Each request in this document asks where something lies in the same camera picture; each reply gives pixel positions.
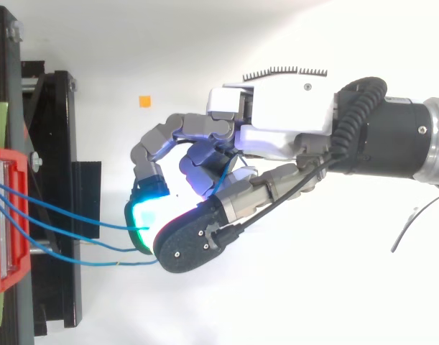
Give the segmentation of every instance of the screw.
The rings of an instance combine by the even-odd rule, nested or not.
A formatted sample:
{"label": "screw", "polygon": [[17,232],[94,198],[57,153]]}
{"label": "screw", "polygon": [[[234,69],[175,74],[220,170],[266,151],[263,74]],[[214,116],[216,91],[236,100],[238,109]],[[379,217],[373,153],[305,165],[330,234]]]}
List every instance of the screw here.
{"label": "screw", "polygon": [[6,30],[7,36],[15,43],[23,42],[24,26],[19,20],[14,20]]}
{"label": "screw", "polygon": [[77,80],[72,78],[69,80],[69,90],[71,92],[76,92],[77,91]]}
{"label": "screw", "polygon": [[39,171],[39,168],[42,167],[43,160],[39,157],[39,154],[37,152],[33,152],[30,157],[30,163],[32,171],[37,173]]}

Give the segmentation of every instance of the blue cable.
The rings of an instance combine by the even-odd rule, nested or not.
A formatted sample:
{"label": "blue cable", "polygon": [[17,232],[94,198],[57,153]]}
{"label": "blue cable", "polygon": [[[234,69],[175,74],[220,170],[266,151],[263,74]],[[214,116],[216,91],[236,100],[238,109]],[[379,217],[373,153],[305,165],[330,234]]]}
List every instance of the blue cable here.
{"label": "blue cable", "polygon": [[51,230],[51,231],[54,231],[54,232],[57,232],[59,234],[63,234],[63,235],[69,236],[69,237],[73,237],[74,239],[81,239],[82,241],[86,241],[86,242],[90,242],[90,243],[93,243],[93,244],[97,244],[98,246],[102,246],[102,247],[107,248],[107,249],[115,250],[116,252],[124,252],[125,253],[125,252],[135,252],[136,250],[138,250],[136,248],[130,248],[130,249],[116,248],[116,247],[110,246],[108,244],[105,244],[103,242],[96,241],[94,239],[89,239],[87,237],[84,237],[84,236],[81,236],[81,235],[77,235],[77,234],[74,234],[72,232],[69,232],[69,231],[66,231],[66,230],[62,230],[62,229],[56,228],[54,226],[42,223],[41,221],[38,221],[37,219],[34,219],[34,218],[28,216],[26,213],[20,211],[13,203],[11,203],[2,194],[0,194],[0,199],[3,202],[5,202],[5,204],[8,205],[14,212],[18,213],[21,217],[23,217],[24,219],[27,219],[28,221],[30,221],[33,224],[41,226],[44,229]]}
{"label": "blue cable", "polygon": [[223,184],[224,180],[226,179],[228,167],[232,163],[232,160],[234,160],[235,156],[237,156],[237,154],[233,155],[232,158],[230,160],[228,160],[228,162],[227,162],[227,164],[226,164],[226,166],[224,168],[224,172],[222,173],[221,178],[219,179],[218,183],[216,183],[216,185],[214,186],[213,191],[211,192],[212,196],[218,192],[219,187],[221,187],[221,185]]}
{"label": "blue cable", "polygon": [[4,210],[2,206],[0,206],[0,212],[13,224],[13,226],[19,231],[19,233],[31,244],[35,245],[37,248],[40,248],[45,254],[49,254],[52,257],[55,257],[59,260],[70,262],[71,264],[76,265],[84,265],[84,266],[92,266],[92,267],[102,267],[102,266],[139,266],[139,265],[153,265],[158,260],[148,261],[148,262],[87,262],[72,259],[70,257],[65,257],[64,255],[55,253],[48,249],[47,247],[42,246],[39,242],[33,239],[30,235],[28,235],[21,226],[8,214],[7,211]]}
{"label": "blue cable", "polygon": [[45,203],[44,201],[40,201],[40,200],[31,198],[30,196],[25,195],[23,193],[20,193],[20,192],[16,191],[15,189],[11,189],[11,188],[7,187],[6,185],[0,184],[0,188],[2,188],[3,190],[6,190],[7,192],[10,192],[16,196],[19,196],[20,198],[28,200],[31,203],[35,203],[37,205],[48,208],[48,209],[53,210],[55,212],[64,214],[65,216],[71,217],[73,219],[77,219],[78,221],[84,221],[86,223],[90,223],[93,225],[105,226],[107,228],[118,229],[118,230],[138,231],[138,230],[142,230],[142,229],[147,229],[147,228],[137,228],[135,226],[119,226],[119,225],[103,223],[101,221],[95,221],[94,219],[90,219],[90,218],[87,218],[84,216],[79,216],[78,214],[75,214],[75,213],[63,210],[62,208],[50,205],[49,203]]}

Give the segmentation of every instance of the black cylindrical motor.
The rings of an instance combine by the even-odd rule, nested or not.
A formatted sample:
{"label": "black cylindrical motor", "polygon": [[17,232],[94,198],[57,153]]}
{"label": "black cylindrical motor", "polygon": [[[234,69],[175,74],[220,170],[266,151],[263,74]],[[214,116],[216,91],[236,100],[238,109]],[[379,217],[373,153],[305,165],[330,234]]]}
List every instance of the black cylindrical motor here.
{"label": "black cylindrical motor", "polygon": [[[360,93],[337,93],[337,118],[346,114]],[[424,165],[432,139],[432,119],[429,109],[408,98],[385,97],[369,115],[361,131],[356,133],[348,158],[330,167],[345,174],[378,175],[412,178]]]}

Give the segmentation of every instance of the black cable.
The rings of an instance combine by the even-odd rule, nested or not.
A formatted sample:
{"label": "black cable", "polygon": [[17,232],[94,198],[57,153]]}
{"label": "black cable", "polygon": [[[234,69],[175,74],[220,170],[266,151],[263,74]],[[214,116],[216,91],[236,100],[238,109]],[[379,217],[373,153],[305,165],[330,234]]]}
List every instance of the black cable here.
{"label": "black cable", "polygon": [[403,230],[401,230],[401,233],[399,234],[397,240],[394,242],[392,247],[392,253],[394,253],[395,250],[397,250],[399,243],[401,242],[403,236],[406,234],[406,231],[409,229],[412,223],[414,223],[415,219],[423,212],[425,209],[427,209],[432,203],[439,200],[439,196],[435,199],[433,199],[431,202],[429,202],[424,208],[422,208],[419,212],[417,212],[409,221],[407,221],[405,227]]}
{"label": "black cable", "polygon": [[361,94],[348,106],[331,135],[329,152],[336,159],[348,157],[352,141],[371,112],[383,101],[387,93],[387,84],[380,78],[368,77],[349,83],[341,91],[355,91]]}
{"label": "black cable", "polygon": [[281,198],[278,198],[276,201],[270,204],[270,206],[266,207],[264,210],[252,216],[250,219],[245,221],[242,224],[239,224],[240,228],[239,233],[243,232],[248,226],[256,223],[259,219],[269,214],[270,211],[274,210],[276,207],[284,203],[287,199],[289,199],[294,193],[298,192],[305,184],[307,184],[312,178],[314,178],[320,171],[327,169],[330,165],[337,163],[338,160],[330,158],[323,164],[320,164],[316,168],[314,168],[311,172],[309,172],[297,185],[292,187],[289,191],[282,195]]}

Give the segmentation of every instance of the red clamp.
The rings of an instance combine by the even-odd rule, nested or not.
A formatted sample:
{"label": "red clamp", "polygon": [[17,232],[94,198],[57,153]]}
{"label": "red clamp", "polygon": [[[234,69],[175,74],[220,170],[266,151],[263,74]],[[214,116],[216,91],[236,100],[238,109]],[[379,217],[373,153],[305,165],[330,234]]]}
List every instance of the red clamp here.
{"label": "red clamp", "polygon": [[[27,157],[17,151],[0,149],[0,183],[27,195]],[[0,193],[20,211],[28,214],[28,202],[11,193]],[[10,216],[29,233],[29,222],[9,210]],[[0,293],[19,282],[31,269],[29,242],[0,213]]]}

